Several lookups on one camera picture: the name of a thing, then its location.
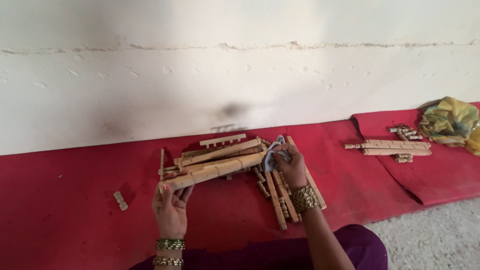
gold bangle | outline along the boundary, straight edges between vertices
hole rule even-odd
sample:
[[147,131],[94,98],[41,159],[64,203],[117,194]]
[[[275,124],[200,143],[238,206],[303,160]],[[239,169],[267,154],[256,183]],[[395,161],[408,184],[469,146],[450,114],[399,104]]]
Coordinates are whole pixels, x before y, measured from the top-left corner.
[[185,249],[185,241],[182,239],[165,239],[160,238],[156,241],[156,248],[157,250],[184,250]]
[[153,259],[153,265],[155,265],[155,266],[166,266],[166,265],[182,266],[183,265],[183,259],[163,258],[163,257],[156,256]]
[[317,195],[311,186],[306,186],[292,194],[293,208],[297,213],[319,206]]

yellow plastic bag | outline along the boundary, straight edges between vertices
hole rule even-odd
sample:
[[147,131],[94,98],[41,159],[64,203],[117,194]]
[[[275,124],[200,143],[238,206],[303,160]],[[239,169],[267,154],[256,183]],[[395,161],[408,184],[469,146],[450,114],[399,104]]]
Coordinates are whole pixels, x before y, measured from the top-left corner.
[[437,144],[463,146],[474,155],[480,156],[479,125],[477,107],[445,97],[437,105],[425,110],[419,130]]

red mat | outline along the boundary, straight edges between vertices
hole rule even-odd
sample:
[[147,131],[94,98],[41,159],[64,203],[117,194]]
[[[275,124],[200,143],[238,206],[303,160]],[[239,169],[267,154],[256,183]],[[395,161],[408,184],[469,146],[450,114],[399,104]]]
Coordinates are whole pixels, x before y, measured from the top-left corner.
[[[480,102],[473,104],[480,107]],[[360,113],[354,117],[365,139],[399,140],[395,133],[387,132],[386,127],[396,123],[417,127],[422,114],[421,110],[415,109]],[[377,158],[424,205],[480,196],[480,157],[462,147],[431,144],[432,154],[414,157],[412,163],[399,164],[390,156]]]
[[[154,254],[151,199],[160,149],[166,166],[182,150],[225,133],[0,156],[0,269],[126,269]],[[347,151],[361,141],[352,121],[246,131],[273,141],[288,133],[305,155],[332,227],[412,212],[416,203],[375,157]],[[248,241],[304,237],[281,232],[253,173],[197,185],[188,203],[187,248],[221,252]],[[120,211],[113,193],[129,207]]]

green bangle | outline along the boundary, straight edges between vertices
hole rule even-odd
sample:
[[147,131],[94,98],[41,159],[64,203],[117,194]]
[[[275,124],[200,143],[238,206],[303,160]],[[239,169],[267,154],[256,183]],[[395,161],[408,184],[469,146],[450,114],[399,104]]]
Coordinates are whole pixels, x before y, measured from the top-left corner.
[[183,239],[165,239],[160,238],[156,241],[156,248],[158,250],[184,250],[185,241]]
[[166,265],[182,266],[183,265],[183,259],[163,258],[163,257],[157,256],[153,259],[152,264],[155,265],[155,266],[166,266]]

cloth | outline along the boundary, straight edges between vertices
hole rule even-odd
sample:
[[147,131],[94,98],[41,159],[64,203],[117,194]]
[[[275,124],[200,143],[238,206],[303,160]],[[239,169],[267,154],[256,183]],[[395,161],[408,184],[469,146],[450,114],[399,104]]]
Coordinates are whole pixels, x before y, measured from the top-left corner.
[[479,125],[477,107],[445,97],[425,110],[419,129],[425,137],[437,144],[463,146],[472,154],[480,156]]
[[[347,225],[334,232],[356,270],[387,270],[388,258],[384,244],[372,231],[361,225]],[[130,270],[151,270],[154,257]],[[313,269],[306,238],[249,242],[242,250],[208,253],[206,249],[183,251],[184,270],[245,270],[245,269]]]
[[272,172],[273,169],[278,170],[278,164],[276,163],[273,153],[277,153],[283,157],[286,163],[290,164],[292,162],[292,157],[287,151],[273,151],[272,149],[276,146],[285,144],[285,139],[282,135],[279,135],[276,139],[276,142],[273,142],[270,147],[267,149],[267,154],[265,155],[264,161],[264,170],[265,172]]

